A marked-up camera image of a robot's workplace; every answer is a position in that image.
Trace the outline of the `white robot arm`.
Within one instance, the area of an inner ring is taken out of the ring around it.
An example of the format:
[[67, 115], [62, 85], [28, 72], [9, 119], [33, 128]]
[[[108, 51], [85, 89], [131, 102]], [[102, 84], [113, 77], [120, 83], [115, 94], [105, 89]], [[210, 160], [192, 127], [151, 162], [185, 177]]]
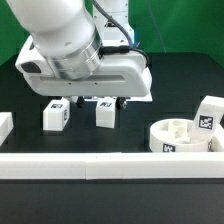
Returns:
[[30, 33], [16, 68], [36, 93], [85, 100], [112, 98], [122, 108], [150, 102], [147, 54], [129, 25], [129, 0], [6, 0]]

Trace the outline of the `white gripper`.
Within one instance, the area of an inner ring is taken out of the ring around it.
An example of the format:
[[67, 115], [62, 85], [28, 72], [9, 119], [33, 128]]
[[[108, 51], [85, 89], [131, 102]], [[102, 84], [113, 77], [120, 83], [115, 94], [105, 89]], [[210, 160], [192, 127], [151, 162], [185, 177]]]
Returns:
[[83, 73], [77, 79], [69, 78], [68, 70], [61, 70], [62, 76], [59, 77], [33, 46], [32, 37], [22, 47], [15, 66], [37, 94], [79, 96], [71, 100], [77, 108], [84, 107], [83, 97], [97, 96], [118, 97], [116, 107], [124, 110], [127, 107], [125, 97], [144, 97], [150, 92], [152, 84], [146, 59], [133, 51], [106, 55], [92, 73]]

